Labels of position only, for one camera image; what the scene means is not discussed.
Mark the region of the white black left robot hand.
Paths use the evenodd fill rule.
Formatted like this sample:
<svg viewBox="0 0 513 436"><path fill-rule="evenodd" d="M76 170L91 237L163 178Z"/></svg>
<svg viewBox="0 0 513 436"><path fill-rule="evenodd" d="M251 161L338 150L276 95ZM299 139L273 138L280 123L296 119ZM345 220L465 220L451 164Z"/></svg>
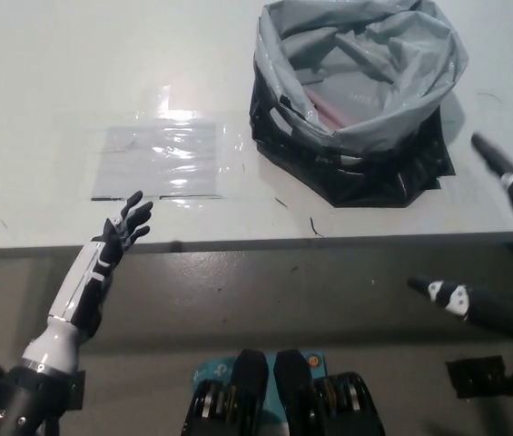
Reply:
<svg viewBox="0 0 513 436"><path fill-rule="evenodd" d="M117 216L105 220L102 233L83 246L49 310L51 318L75 327L83 341L93 338L101 324L114 269L151 231L153 203L142 199L143 192L132 194Z"/></svg>

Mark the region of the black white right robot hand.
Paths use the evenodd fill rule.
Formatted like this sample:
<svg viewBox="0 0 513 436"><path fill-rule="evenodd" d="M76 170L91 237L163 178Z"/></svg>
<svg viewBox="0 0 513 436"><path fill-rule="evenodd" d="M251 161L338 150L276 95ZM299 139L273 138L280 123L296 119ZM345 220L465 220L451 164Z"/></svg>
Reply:
<svg viewBox="0 0 513 436"><path fill-rule="evenodd" d="M482 134L471 136L472 148L499 181L513 210L513 162ZM410 289L462 321L513 338L513 295L459 281L408 279Z"/></svg>

